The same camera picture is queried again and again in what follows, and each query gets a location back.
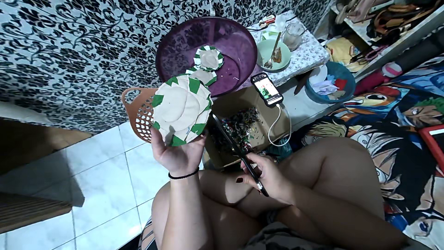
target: floral tablecloth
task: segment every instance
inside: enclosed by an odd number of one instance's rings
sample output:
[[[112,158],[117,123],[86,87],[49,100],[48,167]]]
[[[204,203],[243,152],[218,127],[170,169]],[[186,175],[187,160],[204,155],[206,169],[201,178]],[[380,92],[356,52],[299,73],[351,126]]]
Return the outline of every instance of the floral tablecloth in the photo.
[[[280,16],[284,16],[285,20],[294,17],[293,11],[287,11]],[[294,18],[286,22],[285,26],[292,23],[301,23],[298,18]],[[259,24],[249,26],[251,29],[260,29]],[[256,43],[261,41],[262,31],[250,31]],[[275,86],[280,86],[287,82],[293,76],[307,72],[319,65],[326,63],[329,60],[329,55],[316,38],[308,31],[302,36],[302,44],[291,54],[291,60],[288,67],[278,73],[266,72]],[[263,72],[262,69],[256,65],[251,75]],[[251,86],[250,79],[246,80],[237,90]]]

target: scissors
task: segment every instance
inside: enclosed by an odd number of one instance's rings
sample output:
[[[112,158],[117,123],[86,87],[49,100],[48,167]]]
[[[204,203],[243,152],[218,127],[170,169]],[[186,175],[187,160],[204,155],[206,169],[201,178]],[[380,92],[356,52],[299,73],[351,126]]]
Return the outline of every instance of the scissors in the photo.
[[[265,197],[269,197],[267,191],[265,190],[264,185],[262,185],[262,182],[259,180],[259,176],[258,174],[256,174],[256,172],[254,171],[253,167],[250,165],[250,163],[248,162],[248,159],[246,157],[246,155],[242,152],[242,150],[240,150],[240,148],[238,147],[238,145],[236,144],[236,142],[233,140],[233,138],[231,138],[227,132],[225,131],[225,129],[222,126],[221,121],[217,118],[217,116],[215,114],[213,114],[213,118],[216,121],[216,124],[219,128],[220,131],[222,131],[222,134],[225,136],[225,138],[228,140],[231,149],[233,150],[233,152],[238,155],[241,160],[244,162],[245,166],[247,167],[248,171],[250,172],[251,176],[253,177],[254,181],[256,182],[256,185],[258,186],[259,190],[262,192],[262,194]]]

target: cardboard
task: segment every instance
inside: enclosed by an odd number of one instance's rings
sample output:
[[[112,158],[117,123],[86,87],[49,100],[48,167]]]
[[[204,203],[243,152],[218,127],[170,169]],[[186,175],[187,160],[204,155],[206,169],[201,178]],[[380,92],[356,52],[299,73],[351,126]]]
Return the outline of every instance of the cardboard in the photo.
[[[255,149],[254,152],[258,153],[270,145],[267,133],[270,126],[279,115],[278,107],[267,107],[256,89],[251,86],[217,98],[214,101],[211,109],[219,118],[224,119],[233,116],[238,111],[252,107],[257,109],[259,112],[259,119],[261,120],[259,122],[255,122],[249,130],[251,136],[254,137],[253,139],[250,139],[250,143]],[[282,112],[281,118],[279,118],[270,132],[270,139],[272,141],[276,141],[289,135],[289,123],[289,117],[287,117],[285,112]],[[208,120],[207,126],[215,126],[212,118]],[[239,157],[235,157],[229,153],[219,152],[211,136],[207,136],[206,138],[205,149],[216,169],[223,168],[240,161]]]

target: anime blanket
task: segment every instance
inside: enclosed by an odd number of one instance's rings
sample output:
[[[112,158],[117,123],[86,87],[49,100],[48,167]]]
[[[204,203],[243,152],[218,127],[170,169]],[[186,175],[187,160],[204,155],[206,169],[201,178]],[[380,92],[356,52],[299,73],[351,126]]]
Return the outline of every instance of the anime blanket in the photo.
[[[294,132],[285,157],[322,137],[349,137],[369,151],[386,220],[432,249],[444,250],[444,175],[416,129],[444,122],[443,57],[359,95]]]

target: white tile floor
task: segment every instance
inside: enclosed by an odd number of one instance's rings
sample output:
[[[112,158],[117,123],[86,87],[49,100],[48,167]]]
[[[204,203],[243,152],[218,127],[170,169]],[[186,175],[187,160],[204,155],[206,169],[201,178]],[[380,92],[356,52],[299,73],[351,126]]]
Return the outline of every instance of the white tile floor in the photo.
[[[284,93],[293,130],[329,111],[305,89]],[[81,206],[43,222],[0,234],[0,250],[116,250],[151,216],[168,172],[151,145],[124,123],[0,176],[0,191],[71,201]]]

